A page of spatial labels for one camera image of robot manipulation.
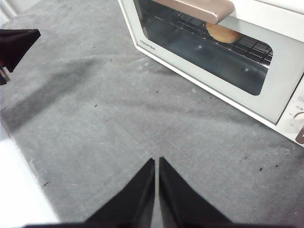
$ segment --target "bread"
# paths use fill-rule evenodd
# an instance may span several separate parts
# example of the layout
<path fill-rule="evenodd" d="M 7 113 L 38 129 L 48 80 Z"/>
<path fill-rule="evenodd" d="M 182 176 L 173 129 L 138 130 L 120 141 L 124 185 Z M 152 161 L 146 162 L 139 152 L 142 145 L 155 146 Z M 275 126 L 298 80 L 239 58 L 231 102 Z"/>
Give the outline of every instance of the bread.
<path fill-rule="evenodd" d="M 213 25 L 210 23 L 206 23 L 206 28 L 209 34 L 216 40 L 222 43 L 231 44 L 237 40 L 239 40 L 243 34 L 236 32 L 234 30 L 228 29 L 221 25 Z"/>

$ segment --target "oven tray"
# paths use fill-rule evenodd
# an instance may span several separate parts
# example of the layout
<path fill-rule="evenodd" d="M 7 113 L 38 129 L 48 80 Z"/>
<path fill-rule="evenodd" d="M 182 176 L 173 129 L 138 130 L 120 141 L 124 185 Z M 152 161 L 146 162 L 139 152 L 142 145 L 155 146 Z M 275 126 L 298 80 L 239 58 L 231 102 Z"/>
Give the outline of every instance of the oven tray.
<path fill-rule="evenodd" d="M 243 35 L 238 41 L 227 44 L 215 40 L 206 29 L 206 22 L 194 18 L 190 15 L 178 12 L 163 5 L 158 5 L 154 10 L 150 10 L 152 16 L 157 19 L 170 23 L 180 29 L 196 34 L 212 43 L 222 46 L 238 55 L 246 57 L 250 60 L 269 68 L 273 57 L 271 47 L 257 39 Z"/>

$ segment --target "gray felt mat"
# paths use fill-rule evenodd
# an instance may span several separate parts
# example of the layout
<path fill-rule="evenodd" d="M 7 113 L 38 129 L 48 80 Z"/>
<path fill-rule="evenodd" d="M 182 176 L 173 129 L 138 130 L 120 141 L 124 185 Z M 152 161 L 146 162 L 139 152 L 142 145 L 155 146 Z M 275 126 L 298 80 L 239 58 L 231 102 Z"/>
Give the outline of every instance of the gray felt mat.
<path fill-rule="evenodd" d="M 117 1 L 42 0 L 4 28 L 42 34 L 1 120 L 62 221 L 164 155 L 234 222 L 304 224 L 304 149 L 137 51 Z"/>

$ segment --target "toaster oven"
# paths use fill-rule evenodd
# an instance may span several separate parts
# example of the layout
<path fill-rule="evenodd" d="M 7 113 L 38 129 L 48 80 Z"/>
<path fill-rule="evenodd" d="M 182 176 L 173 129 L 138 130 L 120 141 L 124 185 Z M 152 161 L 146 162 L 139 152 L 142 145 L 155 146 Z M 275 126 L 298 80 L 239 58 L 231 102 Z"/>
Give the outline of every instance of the toaster oven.
<path fill-rule="evenodd" d="M 266 0 L 119 0 L 135 47 L 304 146 L 304 10 Z"/>

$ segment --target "glass window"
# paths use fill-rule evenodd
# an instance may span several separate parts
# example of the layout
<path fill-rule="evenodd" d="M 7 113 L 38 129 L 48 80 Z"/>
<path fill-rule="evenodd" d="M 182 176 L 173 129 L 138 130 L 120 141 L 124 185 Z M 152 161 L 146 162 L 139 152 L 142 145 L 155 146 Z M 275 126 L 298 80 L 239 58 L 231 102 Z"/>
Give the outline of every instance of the glass window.
<path fill-rule="evenodd" d="M 269 45 L 152 0 L 134 3 L 150 41 L 247 93 L 261 93 L 273 56 Z"/>

